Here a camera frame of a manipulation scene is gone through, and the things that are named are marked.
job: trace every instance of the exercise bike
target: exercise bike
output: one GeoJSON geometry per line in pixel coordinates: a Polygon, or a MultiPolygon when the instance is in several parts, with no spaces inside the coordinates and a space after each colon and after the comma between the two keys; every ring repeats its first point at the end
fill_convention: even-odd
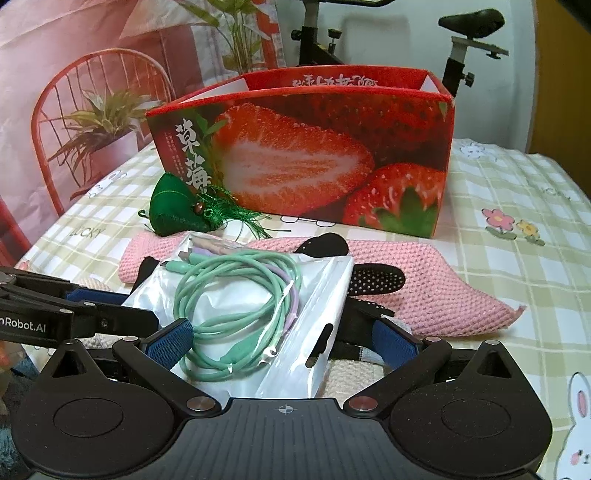
{"type": "MultiPolygon", "coordinates": [[[[328,35],[330,44],[325,47],[318,40],[318,13],[320,1],[339,4],[356,5],[359,7],[384,7],[394,0],[303,0],[306,14],[304,25],[300,30],[291,32],[292,40],[300,42],[299,65],[335,65],[344,62],[335,55],[336,41],[341,38],[342,31],[329,28],[328,35]]],[[[492,35],[505,25],[505,18],[498,10],[493,8],[479,10],[468,14],[450,15],[439,19],[439,26],[446,28],[463,37],[452,36],[452,52],[447,59],[443,73],[443,84],[455,97],[460,82],[464,81],[466,86],[472,87],[475,75],[472,72],[464,73],[465,58],[468,47],[478,48],[487,51],[487,56],[498,60],[500,55],[509,55],[509,51],[496,45],[476,41],[475,39],[486,38],[492,35]]]]}

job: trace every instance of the flower print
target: flower print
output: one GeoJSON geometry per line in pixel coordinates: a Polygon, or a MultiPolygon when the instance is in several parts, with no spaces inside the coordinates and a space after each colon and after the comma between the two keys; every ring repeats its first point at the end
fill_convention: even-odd
{"type": "Polygon", "coordinates": [[[533,223],[526,222],[525,220],[520,220],[516,223],[516,226],[519,230],[521,230],[525,236],[525,239],[531,243],[540,246],[544,246],[545,242],[540,239],[540,233],[538,232],[537,227],[533,223]]]}
{"type": "Polygon", "coordinates": [[[535,225],[533,223],[526,222],[525,220],[517,222],[517,228],[521,230],[526,236],[539,236],[538,229],[535,227],[535,225]]]}
{"type": "Polygon", "coordinates": [[[460,147],[460,152],[472,160],[476,160],[485,154],[484,149],[480,145],[476,145],[474,143],[460,147]]]}
{"type": "Polygon", "coordinates": [[[505,238],[507,240],[515,240],[517,235],[512,232],[513,223],[515,219],[505,214],[502,210],[495,208],[489,210],[488,208],[482,209],[482,214],[486,217],[486,223],[489,226],[486,227],[486,231],[498,238],[505,238]]]}
{"type": "Polygon", "coordinates": [[[507,232],[511,232],[513,230],[513,223],[515,223],[515,219],[512,216],[504,214],[498,208],[495,208],[494,210],[483,208],[482,214],[486,217],[486,223],[489,225],[496,228],[501,228],[507,232]]]}

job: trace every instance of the white wall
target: white wall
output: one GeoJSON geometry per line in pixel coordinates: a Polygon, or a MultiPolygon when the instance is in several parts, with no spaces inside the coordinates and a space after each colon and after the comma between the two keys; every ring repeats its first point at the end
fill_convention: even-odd
{"type": "MultiPolygon", "coordinates": [[[[304,18],[301,0],[277,0],[285,58],[298,63],[299,43],[290,38],[304,18]]],[[[506,25],[486,39],[509,50],[493,60],[470,49],[466,72],[476,80],[460,85],[456,98],[456,138],[471,138],[523,150],[527,142],[535,76],[534,22],[531,0],[396,0],[380,8],[320,4],[319,41],[327,29],[343,36],[336,54],[346,63],[397,65],[431,70],[439,78],[452,47],[452,32],[437,25],[444,15],[496,8],[506,25]]]]}

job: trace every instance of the bike seat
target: bike seat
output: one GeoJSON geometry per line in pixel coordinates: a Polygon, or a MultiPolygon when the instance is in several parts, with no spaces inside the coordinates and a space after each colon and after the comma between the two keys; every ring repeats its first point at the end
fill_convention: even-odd
{"type": "Polygon", "coordinates": [[[484,38],[505,25],[502,13],[494,8],[470,14],[449,15],[439,19],[439,26],[468,38],[484,38]]]}

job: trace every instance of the red cardboard box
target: red cardboard box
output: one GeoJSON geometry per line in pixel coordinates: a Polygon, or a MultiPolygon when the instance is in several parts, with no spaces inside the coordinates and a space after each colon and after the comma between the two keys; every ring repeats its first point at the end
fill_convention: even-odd
{"type": "Polygon", "coordinates": [[[454,102],[426,70],[248,73],[148,112],[166,171],[252,210],[431,237],[454,102]]]}

